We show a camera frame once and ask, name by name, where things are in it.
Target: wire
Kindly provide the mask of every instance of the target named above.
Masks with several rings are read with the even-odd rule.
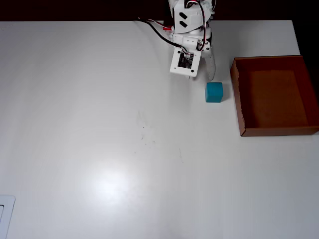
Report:
[[[216,3],[217,3],[217,0],[215,0],[215,5],[214,5],[214,7],[213,7],[212,11],[214,11],[214,10],[215,10]]]
[[[201,48],[200,48],[200,51],[202,51],[202,50],[204,49],[204,46],[205,46],[205,43],[206,43],[206,31],[207,31],[207,29],[206,29],[207,26],[206,26],[206,16],[205,16],[205,12],[204,12],[204,9],[203,9],[202,5],[201,5],[199,2],[197,2],[197,1],[195,1],[195,0],[188,1],[187,4],[186,4],[186,7],[188,6],[189,3],[196,3],[196,4],[198,4],[199,7],[200,7],[200,10],[201,10],[201,13],[202,13],[202,15],[203,15],[204,37],[203,37],[203,45],[202,45]]]
[[[158,21],[154,21],[154,20],[152,20],[152,19],[148,19],[148,21],[155,22],[157,25],[160,25],[160,26],[162,26],[162,27],[165,27],[165,28],[171,29],[171,27],[169,27],[169,26],[165,26],[165,25],[163,25],[162,23],[160,23],[160,22],[158,22]]]
[[[169,41],[169,40],[167,40],[165,37],[163,37],[163,36],[155,29],[155,27],[154,27],[152,24],[150,24],[148,21],[144,21],[144,20],[142,20],[142,19],[140,19],[140,18],[139,18],[137,21],[141,21],[141,22],[144,22],[144,23],[146,23],[147,25],[149,25],[149,26],[154,30],[154,32],[155,32],[162,40],[164,40],[164,41],[167,42],[168,44],[170,44],[170,45],[172,45],[172,46],[175,46],[175,47],[180,47],[180,48],[183,50],[184,53],[190,54],[190,53],[188,53],[188,51],[186,50],[186,48],[183,47],[182,45],[179,45],[179,44],[177,44],[177,43],[175,43],[175,42]]]

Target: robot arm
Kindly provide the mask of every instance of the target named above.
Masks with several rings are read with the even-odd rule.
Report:
[[[211,3],[204,0],[169,0],[169,6],[174,19],[172,42],[187,50],[185,53],[181,48],[175,47],[170,72],[196,77],[200,58],[203,57],[212,80],[216,67],[209,41],[211,28],[206,27],[206,22],[214,14]]]

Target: cube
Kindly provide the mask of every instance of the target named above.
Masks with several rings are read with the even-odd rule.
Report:
[[[209,82],[206,85],[205,96],[207,103],[220,103],[224,96],[223,83]]]

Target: table surface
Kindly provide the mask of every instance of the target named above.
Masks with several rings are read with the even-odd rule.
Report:
[[[141,22],[1,22],[8,239],[314,239],[319,136],[240,137],[234,57],[299,55],[291,21],[214,21],[220,104]]]

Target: cardboard box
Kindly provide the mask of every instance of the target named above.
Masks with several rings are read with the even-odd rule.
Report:
[[[241,136],[319,131],[319,107],[302,56],[235,58],[231,78]]]

